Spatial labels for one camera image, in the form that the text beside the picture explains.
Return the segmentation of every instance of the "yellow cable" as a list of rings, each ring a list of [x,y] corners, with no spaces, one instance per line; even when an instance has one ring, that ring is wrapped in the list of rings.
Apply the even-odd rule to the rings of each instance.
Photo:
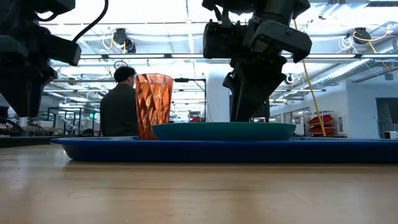
[[[110,46],[110,47],[108,47],[108,46],[105,44],[105,34],[102,36],[102,44],[104,45],[105,48],[107,48],[107,49],[111,49],[111,48],[112,48],[112,46],[113,46],[113,35],[114,35],[114,33],[112,34],[111,46]]]
[[[387,27],[386,33],[385,33],[382,37],[379,37],[379,38],[376,38],[376,39],[371,39],[371,40],[369,40],[369,39],[362,39],[362,38],[359,38],[359,37],[355,36],[355,34],[357,33],[356,31],[353,33],[353,37],[354,37],[355,39],[358,39],[358,40],[367,41],[367,42],[372,42],[372,41],[381,40],[381,39],[387,37],[389,30],[390,30],[390,27]]]
[[[296,22],[296,20],[294,20],[294,27],[295,27],[297,30],[299,29],[299,28],[297,27],[297,22]],[[317,99],[315,98],[315,94],[314,94],[314,92],[313,92],[313,88],[312,88],[312,85],[311,85],[310,76],[308,75],[307,66],[306,66],[306,64],[305,64],[305,59],[303,59],[303,66],[304,66],[304,73],[305,73],[305,76],[306,76],[307,81],[308,81],[308,86],[310,87],[310,90],[311,90],[313,102],[314,102],[314,104],[315,104],[315,109],[317,110],[317,115],[318,115],[319,123],[320,123],[321,128],[322,128],[322,134],[323,134],[324,137],[326,137],[325,127],[324,127],[324,125],[323,125],[323,120],[322,120],[322,118],[321,118],[321,114],[319,113]]]
[[[373,52],[375,54],[377,54],[377,50],[374,48],[372,42],[369,41],[369,45],[371,46],[371,48],[373,49]],[[390,73],[396,80],[398,80],[398,78],[392,73],[392,71],[387,67],[387,65],[384,62],[381,62],[384,65],[384,68],[386,68],[386,70],[388,71],[388,73]]]

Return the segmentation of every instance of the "table surface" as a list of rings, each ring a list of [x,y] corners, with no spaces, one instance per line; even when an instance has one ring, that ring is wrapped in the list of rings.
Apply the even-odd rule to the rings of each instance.
[[[396,224],[397,166],[117,164],[0,149],[0,223]]]

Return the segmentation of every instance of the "dark jacket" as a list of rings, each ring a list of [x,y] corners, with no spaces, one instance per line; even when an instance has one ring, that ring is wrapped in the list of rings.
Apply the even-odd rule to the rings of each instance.
[[[103,136],[136,136],[138,134],[136,91],[118,84],[101,100],[101,129]]]

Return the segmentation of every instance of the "white pillar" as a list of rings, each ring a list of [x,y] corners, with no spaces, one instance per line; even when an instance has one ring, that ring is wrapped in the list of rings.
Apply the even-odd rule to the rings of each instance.
[[[229,89],[223,86],[223,82],[231,70],[229,66],[209,66],[206,78],[207,122],[229,122]]]
[[[18,119],[18,125],[19,126],[26,126],[27,125],[27,117],[20,117],[19,119]]]

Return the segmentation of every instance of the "dark hair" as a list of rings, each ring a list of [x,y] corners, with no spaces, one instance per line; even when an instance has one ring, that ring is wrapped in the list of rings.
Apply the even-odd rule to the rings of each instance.
[[[118,69],[116,69],[113,77],[114,80],[119,82],[126,81],[129,77],[133,76],[136,74],[136,70],[133,69],[132,67],[128,66],[123,66]]]

